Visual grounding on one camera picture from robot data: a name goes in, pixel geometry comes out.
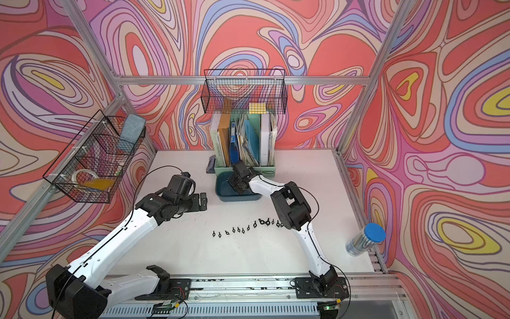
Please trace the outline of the white tape roll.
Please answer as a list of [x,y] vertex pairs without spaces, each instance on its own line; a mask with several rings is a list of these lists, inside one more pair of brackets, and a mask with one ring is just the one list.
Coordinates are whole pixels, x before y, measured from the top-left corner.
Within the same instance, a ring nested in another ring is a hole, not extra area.
[[83,183],[90,182],[93,179],[98,178],[98,175],[89,169],[79,169],[73,172],[71,175],[71,182],[77,185],[82,185]]

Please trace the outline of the aluminium front rail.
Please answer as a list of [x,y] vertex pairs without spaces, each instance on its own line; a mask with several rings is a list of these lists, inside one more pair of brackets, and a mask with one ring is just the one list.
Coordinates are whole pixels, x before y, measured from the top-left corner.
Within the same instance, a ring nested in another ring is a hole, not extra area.
[[417,318],[392,275],[340,278],[317,294],[311,279],[293,276],[200,276],[170,280],[168,292],[117,299],[87,298],[68,318]]

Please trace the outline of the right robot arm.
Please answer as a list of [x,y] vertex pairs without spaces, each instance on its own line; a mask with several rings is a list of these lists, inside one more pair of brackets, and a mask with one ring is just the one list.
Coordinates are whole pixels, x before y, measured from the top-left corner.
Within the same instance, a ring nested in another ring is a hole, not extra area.
[[246,176],[233,173],[228,183],[239,194],[250,190],[272,200],[279,222],[293,232],[308,260],[313,291],[325,296],[335,286],[338,274],[317,242],[312,209],[301,188],[294,182],[274,182],[256,172]]

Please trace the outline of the grey blue sponge block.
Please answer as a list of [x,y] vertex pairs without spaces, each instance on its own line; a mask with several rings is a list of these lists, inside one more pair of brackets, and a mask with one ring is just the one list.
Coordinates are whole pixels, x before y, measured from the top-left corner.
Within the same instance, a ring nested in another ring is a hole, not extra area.
[[146,120],[138,115],[129,114],[123,124],[120,139],[135,144],[146,128]]

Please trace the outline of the teal plastic storage tray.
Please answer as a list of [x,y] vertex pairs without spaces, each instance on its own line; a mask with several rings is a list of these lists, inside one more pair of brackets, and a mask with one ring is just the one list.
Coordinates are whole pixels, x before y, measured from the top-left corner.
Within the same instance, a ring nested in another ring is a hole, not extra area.
[[246,190],[242,194],[236,192],[228,183],[228,178],[231,175],[231,171],[226,171],[216,177],[215,193],[222,202],[253,202],[262,197],[250,190]]

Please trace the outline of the blue folder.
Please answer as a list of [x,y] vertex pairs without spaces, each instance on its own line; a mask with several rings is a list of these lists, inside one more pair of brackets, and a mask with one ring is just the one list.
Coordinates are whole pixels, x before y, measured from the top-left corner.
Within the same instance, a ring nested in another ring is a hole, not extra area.
[[240,162],[239,143],[236,134],[231,135],[229,144],[229,156],[231,160],[231,166],[234,166],[236,163]]

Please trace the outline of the yellow sticky note pad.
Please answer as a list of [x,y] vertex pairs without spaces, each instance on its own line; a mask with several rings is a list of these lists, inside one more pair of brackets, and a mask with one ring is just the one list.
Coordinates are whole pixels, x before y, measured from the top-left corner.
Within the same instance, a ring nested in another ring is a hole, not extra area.
[[266,114],[267,108],[264,102],[250,102],[248,105],[249,114]]

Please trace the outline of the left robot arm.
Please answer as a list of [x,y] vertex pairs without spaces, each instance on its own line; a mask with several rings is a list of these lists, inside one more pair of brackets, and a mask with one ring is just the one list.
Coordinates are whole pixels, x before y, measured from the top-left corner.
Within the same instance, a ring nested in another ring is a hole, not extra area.
[[176,215],[206,210],[205,193],[176,202],[158,194],[146,195],[110,235],[66,267],[55,265],[46,274],[53,314],[64,318],[99,318],[106,309],[138,296],[170,297],[175,290],[170,275],[156,265],[119,279],[105,278],[131,248],[162,223]]

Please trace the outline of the white binder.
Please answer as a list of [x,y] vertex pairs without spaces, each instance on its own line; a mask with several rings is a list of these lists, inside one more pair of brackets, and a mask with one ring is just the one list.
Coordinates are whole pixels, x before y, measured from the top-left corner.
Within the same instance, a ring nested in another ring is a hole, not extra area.
[[260,165],[268,166],[270,149],[270,115],[262,114],[260,117]]

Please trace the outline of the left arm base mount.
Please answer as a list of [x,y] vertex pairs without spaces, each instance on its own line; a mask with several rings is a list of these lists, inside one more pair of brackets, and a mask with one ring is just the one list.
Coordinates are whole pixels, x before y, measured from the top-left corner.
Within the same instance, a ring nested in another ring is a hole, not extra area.
[[149,300],[187,300],[191,291],[191,279],[171,278],[171,275],[157,265],[146,267],[157,275],[158,283],[154,292],[147,295]]

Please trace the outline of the grey stapler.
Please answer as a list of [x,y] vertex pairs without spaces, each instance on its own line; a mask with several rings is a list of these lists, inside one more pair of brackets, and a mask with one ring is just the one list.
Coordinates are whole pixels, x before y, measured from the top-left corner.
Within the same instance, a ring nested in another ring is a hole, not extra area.
[[207,174],[214,174],[215,173],[215,163],[216,163],[216,156],[212,155],[207,164],[206,173]]

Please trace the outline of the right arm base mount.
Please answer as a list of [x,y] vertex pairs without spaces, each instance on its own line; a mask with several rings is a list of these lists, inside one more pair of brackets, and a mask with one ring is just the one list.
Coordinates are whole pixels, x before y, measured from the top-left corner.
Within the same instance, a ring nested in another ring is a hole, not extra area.
[[292,286],[297,299],[348,299],[350,290],[344,277],[337,277],[332,283],[323,283],[311,277],[296,277]]

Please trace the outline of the blue lid clear jar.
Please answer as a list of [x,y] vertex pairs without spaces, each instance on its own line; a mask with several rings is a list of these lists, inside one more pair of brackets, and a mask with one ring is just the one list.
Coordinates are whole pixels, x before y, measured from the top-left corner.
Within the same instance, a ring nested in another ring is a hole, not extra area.
[[385,230],[376,223],[368,223],[345,246],[351,256],[359,256],[386,239]]

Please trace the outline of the yellow pad in basket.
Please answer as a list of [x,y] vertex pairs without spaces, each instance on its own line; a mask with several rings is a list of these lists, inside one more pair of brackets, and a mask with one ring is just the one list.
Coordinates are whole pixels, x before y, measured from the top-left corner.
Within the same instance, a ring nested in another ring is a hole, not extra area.
[[94,178],[82,183],[82,186],[97,191],[108,191],[114,184],[114,179]]

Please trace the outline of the brown folder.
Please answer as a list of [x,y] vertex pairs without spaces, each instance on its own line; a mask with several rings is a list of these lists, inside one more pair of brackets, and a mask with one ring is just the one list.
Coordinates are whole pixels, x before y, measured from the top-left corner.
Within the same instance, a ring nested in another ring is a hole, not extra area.
[[221,144],[221,150],[223,152],[225,167],[231,166],[230,155],[229,155],[229,146],[230,146],[230,125],[231,125],[231,114],[224,113],[220,116],[219,121],[219,138]]

